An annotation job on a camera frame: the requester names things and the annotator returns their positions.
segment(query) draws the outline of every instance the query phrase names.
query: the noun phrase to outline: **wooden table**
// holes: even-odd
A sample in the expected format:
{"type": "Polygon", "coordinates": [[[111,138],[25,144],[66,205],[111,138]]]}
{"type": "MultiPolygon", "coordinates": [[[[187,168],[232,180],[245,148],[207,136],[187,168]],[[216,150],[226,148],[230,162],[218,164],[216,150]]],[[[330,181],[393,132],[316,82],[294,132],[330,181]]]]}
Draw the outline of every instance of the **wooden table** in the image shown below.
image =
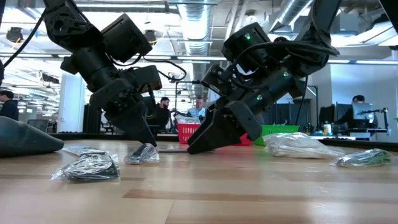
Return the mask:
{"type": "Polygon", "coordinates": [[[0,159],[0,223],[398,223],[394,165],[341,169],[323,160],[272,157],[261,147],[227,147],[129,166],[123,157],[137,142],[67,142],[76,144],[117,152],[121,181],[49,181],[76,159],[63,151],[0,159]]]}

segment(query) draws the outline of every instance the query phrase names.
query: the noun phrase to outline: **clear plastic bag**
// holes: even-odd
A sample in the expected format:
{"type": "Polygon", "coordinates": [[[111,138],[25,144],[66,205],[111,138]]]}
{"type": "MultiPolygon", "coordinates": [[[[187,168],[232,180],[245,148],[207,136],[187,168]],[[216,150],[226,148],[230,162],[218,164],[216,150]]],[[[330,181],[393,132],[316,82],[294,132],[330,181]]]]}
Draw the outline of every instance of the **clear plastic bag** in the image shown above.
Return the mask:
{"type": "Polygon", "coordinates": [[[266,150],[273,156],[334,159],[345,153],[337,147],[328,147],[304,133],[270,134],[263,137],[266,150]]]}
{"type": "Polygon", "coordinates": [[[55,171],[51,180],[98,182],[118,180],[119,177],[119,157],[117,154],[112,157],[108,154],[83,154],[79,159],[55,171]]]}
{"type": "Polygon", "coordinates": [[[145,143],[138,149],[129,149],[124,157],[127,164],[143,164],[145,162],[159,162],[159,152],[155,146],[145,143]]]}
{"type": "Polygon", "coordinates": [[[191,118],[182,115],[176,115],[175,119],[177,119],[178,124],[201,124],[198,118],[191,118]]]}
{"type": "Polygon", "coordinates": [[[97,155],[107,155],[109,154],[108,151],[104,151],[104,150],[99,150],[97,148],[94,147],[90,147],[90,146],[68,146],[68,147],[64,147],[62,150],[81,156],[83,154],[97,154],[97,155]]]}
{"type": "Polygon", "coordinates": [[[382,149],[371,149],[337,158],[332,164],[338,167],[372,167],[390,164],[391,160],[390,152],[382,149]]]}

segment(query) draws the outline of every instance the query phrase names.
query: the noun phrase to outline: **pipe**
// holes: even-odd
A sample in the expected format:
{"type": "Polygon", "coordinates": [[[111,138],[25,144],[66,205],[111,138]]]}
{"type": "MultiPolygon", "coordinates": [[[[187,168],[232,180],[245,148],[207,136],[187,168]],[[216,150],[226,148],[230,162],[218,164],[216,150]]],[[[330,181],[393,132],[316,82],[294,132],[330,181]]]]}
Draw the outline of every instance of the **pipe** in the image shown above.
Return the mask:
{"type": "Polygon", "coordinates": [[[312,0],[284,0],[279,11],[267,16],[263,25],[264,31],[269,33],[292,25],[311,3],[312,0]]]}
{"type": "Polygon", "coordinates": [[[239,4],[239,0],[234,0],[232,9],[231,9],[231,17],[229,18],[228,27],[226,28],[224,41],[226,41],[231,35],[232,26],[234,25],[234,20],[235,20],[235,16],[236,16],[236,11],[238,10],[238,4],[239,4]]]}
{"type": "MultiPolygon", "coordinates": [[[[207,5],[184,4],[178,5],[182,18],[182,34],[185,40],[202,40],[202,42],[186,42],[185,50],[189,56],[207,56],[210,39],[210,10],[207,5]]],[[[201,80],[206,73],[206,64],[194,63],[193,79],[201,80]]],[[[196,96],[201,96],[200,90],[194,90],[196,96]]]]}
{"type": "Polygon", "coordinates": [[[243,18],[246,15],[246,10],[248,9],[249,0],[244,0],[243,5],[241,7],[241,13],[239,15],[238,23],[236,23],[234,32],[237,32],[241,29],[243,18]]]}
{"type": "Polygon", "coordinates": [[[312,0],[284,0],[280,5],[277,20],[284,26],[294,23],[301,13],[309,7],[312,0]]]}

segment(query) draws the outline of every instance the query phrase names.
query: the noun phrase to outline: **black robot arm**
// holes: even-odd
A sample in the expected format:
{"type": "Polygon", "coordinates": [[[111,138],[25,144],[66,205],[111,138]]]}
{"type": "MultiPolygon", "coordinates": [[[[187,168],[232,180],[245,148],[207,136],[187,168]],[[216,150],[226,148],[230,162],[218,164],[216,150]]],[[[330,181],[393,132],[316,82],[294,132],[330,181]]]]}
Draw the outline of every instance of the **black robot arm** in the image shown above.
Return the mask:
{"type": "Polygon", "coordinates": [[[214,65],[202,80],[220,98],[208,108],[203,124],[188,140],[188,152],[240,143],[244,133],[254,141],[262,132],[256,114],[287,93],[294,98],[303,96],[306,82],[300,79],[322,69],[329,55],[339,54],[331,46],[330,28],[340,2],[314,0],[307,24],[295,41],[277,38],[271,42],[258,23],[234,33],[222,49],[232,65],[225,70],[214,65]],[[252,74],[241,74],[237,65],[252,74]]]}
{"type": "Polygon", "coordinates": [[[156,66],[117,69],[135,54],[138,59],[152,50],[145,36],[123,14],[99,31],[72,0],[44,0],[44,21],[50,40],[72,53],[61,69],[79,73],[93,94],[90,104],[105,110],[117,128],[142,143],[156,146],[146,123],[147,108],[142,93],[162,88],[156,66]]]}

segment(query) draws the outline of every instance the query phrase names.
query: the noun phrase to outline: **person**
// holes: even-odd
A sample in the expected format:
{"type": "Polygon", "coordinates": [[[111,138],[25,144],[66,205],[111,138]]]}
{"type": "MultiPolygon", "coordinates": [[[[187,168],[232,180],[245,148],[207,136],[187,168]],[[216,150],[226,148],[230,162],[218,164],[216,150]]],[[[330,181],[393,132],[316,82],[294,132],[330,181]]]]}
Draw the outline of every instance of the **person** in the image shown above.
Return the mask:
{"type": "Polygon", "coordinates": [[[2,80],[4,79],[4,65],[0,60],[0,86],[2,84],[2,80]]]}
{"type": "Polygon", "coordinates": [[[160,103],[156,105],[156,118],[147,120],[149,125],[159,125],[160,129],[166,127],[170,118],[169,103],[170,99],[168,97],[160,99],[160,103]]]}
{"type": "Polygon", "coordinates": [[[203,107],[204,104],[205,100],[203,97],[198,96],[195,107],[188,110],[188,116],[191,116],[192,118],[204,119],[206,115],[206,109],[203,107]]]}
{"type": "Polygon", "coordinates": [[[0,111],[0,116],[5,116],[18,121],[19,119],[18,101],[13,99],[14,99],[13,92],[8,90],[0,91],[0,102],[3,102],[0,111]]]}
{"type": "MultiPolygon", "coordinates": [[[[352,103],[365,103],[365,97],[363,95],[354,96],[352,103]]],[[[347,110],[347,112],[338,121],[335,122],[335,124],[345,124],[345,123],[347,123],[349,129],[378,128],[379,126],[379,122],[377,121],[376,116],[374,117],[373,121],[355,120],[352,107],[349,110],[347,110]]]]}

